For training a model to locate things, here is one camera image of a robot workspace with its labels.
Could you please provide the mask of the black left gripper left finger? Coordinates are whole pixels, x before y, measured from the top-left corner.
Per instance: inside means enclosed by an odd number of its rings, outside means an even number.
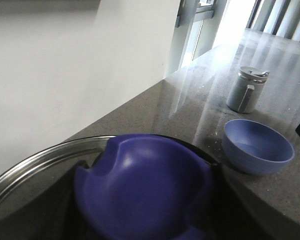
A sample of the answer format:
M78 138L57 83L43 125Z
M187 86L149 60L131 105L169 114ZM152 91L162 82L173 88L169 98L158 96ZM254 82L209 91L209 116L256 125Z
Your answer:
M87 224L75 201L74 175L54 165L21 180L0 184L0 240L87 240Z

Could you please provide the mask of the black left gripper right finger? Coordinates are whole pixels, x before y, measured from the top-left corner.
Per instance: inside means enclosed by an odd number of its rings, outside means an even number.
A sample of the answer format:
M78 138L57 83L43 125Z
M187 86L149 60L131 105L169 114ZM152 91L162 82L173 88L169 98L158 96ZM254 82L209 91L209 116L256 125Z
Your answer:
M210 225L215 240L300 240L300 224L263 202L221 164L211 166L216 183Z

